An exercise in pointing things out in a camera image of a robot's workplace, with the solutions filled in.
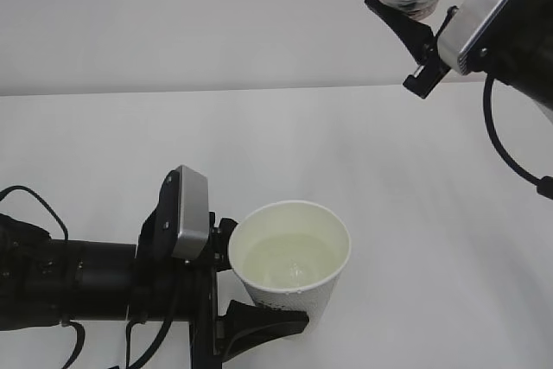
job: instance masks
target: white table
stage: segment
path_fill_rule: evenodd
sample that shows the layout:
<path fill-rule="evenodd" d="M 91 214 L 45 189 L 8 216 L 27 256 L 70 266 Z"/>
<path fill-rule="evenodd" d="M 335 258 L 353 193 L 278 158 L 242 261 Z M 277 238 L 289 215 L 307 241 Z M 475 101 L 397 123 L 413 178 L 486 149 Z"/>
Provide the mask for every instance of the white table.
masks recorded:
<path fill-rule="evenodd" d="M 321 325 L 228 369 L 551 367 L 553 202 L 494 153 L 481 87 L 443 85 L 426 102 L 399 86 L 0 98 L 0 188 L 30 185 L 73 239 L 125 243 L 182 163 L 209 178 L 219 216 L 241 220 L 283 199 L 333 209 L 353 255 Z M 529 100 L 498 90 L 505 146 L 553 174 L 553 127 Z M 24 194 L 0 212 L 61 236 Z M 232 273 L 219 289 L 221 312 L 248 299 Z M 135 331 L 135 356 L 157 328 Z M 76 368 L 123 361 L 122 322 L 86 329 Z M 59 368 L 73 343 L 64 328 L 1 333 L 1 366 Z M 185 323 L 149 365 L 182 367 Z"/>

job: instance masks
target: cup rim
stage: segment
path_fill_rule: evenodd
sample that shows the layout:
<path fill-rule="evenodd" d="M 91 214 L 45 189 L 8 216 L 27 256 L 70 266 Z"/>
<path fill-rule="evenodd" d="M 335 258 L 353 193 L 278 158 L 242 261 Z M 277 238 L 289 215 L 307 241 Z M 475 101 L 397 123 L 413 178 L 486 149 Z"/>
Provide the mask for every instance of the cup rim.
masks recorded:
<path fill-rule="evenodd" d="M 263 285 L 254 283 L 252 280 L 244 277 L 244 275 L 242 275 L 242 273 L 239 272 L 234 267 L 234 265 L 232 264 L 231 245 L 233 244 L 233 242 L 232 242 L 233 237 L 234 237 L 234 235 L 236 235 L 235 232 L 240 228 L 241 224 L 246 222 L 250 217 L 252 217 L 256 213 L 259 213 L 260 211 L 263 211 L 264 209 L 268 209 L 270 207 L 278 207 L 278 206 L 281 206 L 281 205 L 309 205 L 311 207 L 317 207 L 317 208 L 320 208 L 320 209 L 330 213 L 342 225 L 342 228 L 344 229 L 344 231 L 346 231 L 347 254 L 346 254 L 346 257 L 344 258 L 344 260 L 342 261 L 342 263 L 340 264 L 340 267 L 338 267 L 332 274 L 330 274 L 329 276 L 321 279 L 320 281 L 318 281 L 316 283 L 311 283 L 311 284 L 308 284 L 308 285 L 304 285 L 302 287 L 294 287 L 293 289 L 275 289 L 275 288 L 265 287 Z M 228 260 L 229 260 L 229 263 L 231 265 L 232 271 L 238 276 L 238 278 L 240 280 L 242 280 L 244 283 L 246 283 L 246 284 L 250 285 L 251 287 L 253 287 L 254 289 L 259 289 L 261 291 L 264 291 L 264 292 L 267 292 L 267 293 L 272 293 L 272 294 L 292 294 L 292 293 L 298 293 L 299 294 L 299 293 L 302 293 L 303 291 L 307 291 L 307 290 L 310 290 L 310 289 L 316 289 L 318 287 L 323 286 L 324 284 L 328 283 L 329 281 L 334 280 L 344 270 L 344 267 L 346 266 L 347 262 L 349 261 L 351 253 L 352 253 L 352 238 L 349 234 L 349 231 L 347 230 L 346 225 L 342 221 L 342 219 L 340 219 L 340 217 L 336 213 L 334 213 L 333 211 L 331 211 L 327 207 L 324 207 L 323 205 L 320 205 L 318 203 L 315 203 L 315 202 L 312 202 L 312 201 L 309 201 L 309 200 L 281 200 L 281 201 L 273 202 L 273 203 L 270 203 L 268 205 L 265 205 L 263 207 L 260 207 L 260 208 L 256 209 L 252 213 L 248 214 L 242 222 L 238 223 L 238 225 L 236 226 L 236 228 L 232 232 L 232 235 L 231 235 L 231 237 L 229 239 L 229 243 L 228 243 Z"/>

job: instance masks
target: gray panel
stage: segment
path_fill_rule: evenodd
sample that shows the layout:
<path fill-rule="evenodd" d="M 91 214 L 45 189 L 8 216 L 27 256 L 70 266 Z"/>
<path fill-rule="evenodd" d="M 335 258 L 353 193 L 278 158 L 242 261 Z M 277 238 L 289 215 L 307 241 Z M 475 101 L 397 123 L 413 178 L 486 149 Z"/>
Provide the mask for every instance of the gray panel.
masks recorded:
<path fill-rule="evenodd" d="M 209 198 L 207 178 L 186 166 L 177 169 L 181 176 L 179 195 L 179 233 L 173 257 L 196 259 L 209 238 Z"/>
<path fill-rule="evenodd" d="M 467 75 L 467 54 L 507 0 L 466 0 L 438 39 L 440 57 Z"/>

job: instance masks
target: paper cup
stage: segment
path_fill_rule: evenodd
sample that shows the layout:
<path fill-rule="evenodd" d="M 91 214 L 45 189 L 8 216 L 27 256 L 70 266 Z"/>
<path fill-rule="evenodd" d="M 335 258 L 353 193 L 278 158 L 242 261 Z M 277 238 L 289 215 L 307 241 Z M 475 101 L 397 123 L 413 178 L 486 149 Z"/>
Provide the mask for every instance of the paper cup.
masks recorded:
<path fill-rule="evenodd" d="M 234 229 L 228 255 L 258 306 L 307 312 L 312 329 L 346 266 L 351 242 L 334 213 L 315 203 L 268 205 Z"/>

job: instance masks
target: yellowish liquid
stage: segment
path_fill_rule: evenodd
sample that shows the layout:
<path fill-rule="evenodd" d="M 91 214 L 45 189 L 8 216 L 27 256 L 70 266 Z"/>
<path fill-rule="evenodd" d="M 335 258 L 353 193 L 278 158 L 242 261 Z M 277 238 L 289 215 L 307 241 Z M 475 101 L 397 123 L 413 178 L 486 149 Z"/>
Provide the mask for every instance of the yellowish liquid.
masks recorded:
<path fill-rule="evenodd" d="M 317 283 L 338 267 L 338 259 L 320 239 L 287 234 L 254 245 L 244 261 L 244 277 L 264 287 L 297 289 Z"/>

